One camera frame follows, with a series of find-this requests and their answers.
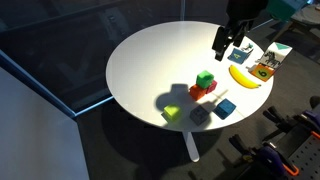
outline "table leg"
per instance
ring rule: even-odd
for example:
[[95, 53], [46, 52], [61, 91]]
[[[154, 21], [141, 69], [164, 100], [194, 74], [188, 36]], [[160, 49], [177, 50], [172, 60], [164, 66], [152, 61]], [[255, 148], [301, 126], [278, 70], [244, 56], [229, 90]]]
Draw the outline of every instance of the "table leg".
[[190, 159], [193, 162], [199, 161], [200, 159], [199, 153], [198, 153], [196, 144], [194, 143], [191, 132], [182, 132], [182, 135], [183, 135], [184, 141], [186, 142]]

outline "blue cube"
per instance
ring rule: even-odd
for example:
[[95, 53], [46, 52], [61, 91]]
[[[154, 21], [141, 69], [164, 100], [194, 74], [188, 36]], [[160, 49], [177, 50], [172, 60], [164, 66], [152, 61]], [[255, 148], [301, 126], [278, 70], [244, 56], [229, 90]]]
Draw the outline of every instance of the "blue cube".
[[213, 110], [213, 112], [219, 116], [221, 119], [227, 118], [234, 110], [236, 105], [230, 102], [228, 99], [222, 100], [218, 106]]

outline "banana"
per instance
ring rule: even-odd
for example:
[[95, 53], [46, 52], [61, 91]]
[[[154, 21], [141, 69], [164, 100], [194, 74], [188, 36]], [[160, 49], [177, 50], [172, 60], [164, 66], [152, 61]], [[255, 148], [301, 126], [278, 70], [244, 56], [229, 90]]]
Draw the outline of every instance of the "banana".
[[244, 76], [234, 65], [230, 66], [229, 72], [233, 77], [233, 79], [237, 81], [239, 84], [241, 84], [243, 87], [253, 89], [261, 86], [260, 84], [257, 84], [251, 81], [250, 79], [248, 79], [246, 76]]

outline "glass wall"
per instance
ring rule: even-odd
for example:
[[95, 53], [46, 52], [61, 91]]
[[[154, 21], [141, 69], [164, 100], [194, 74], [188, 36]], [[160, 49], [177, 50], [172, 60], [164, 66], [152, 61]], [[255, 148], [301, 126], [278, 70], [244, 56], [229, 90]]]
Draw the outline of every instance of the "glass wall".
[[105, 69], [131, 34], [164, 22], [224, 25], [226, 0], [2, 0], [0, 50], [75, 113], [111, 96]]

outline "green cube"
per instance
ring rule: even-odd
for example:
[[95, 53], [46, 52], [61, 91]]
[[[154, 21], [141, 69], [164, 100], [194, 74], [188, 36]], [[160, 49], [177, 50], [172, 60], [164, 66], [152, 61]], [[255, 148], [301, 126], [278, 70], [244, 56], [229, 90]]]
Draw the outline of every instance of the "green cube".
[[170, 104], [164, 108], [164, 114], [170, 121], [176, 121], [181, 116], [181, 108], [175, 104]]
[[214, 79], [214, 76], [208, 71], [204, 70], [197, 76], [197, 85], [203, 89], [208, 88]]

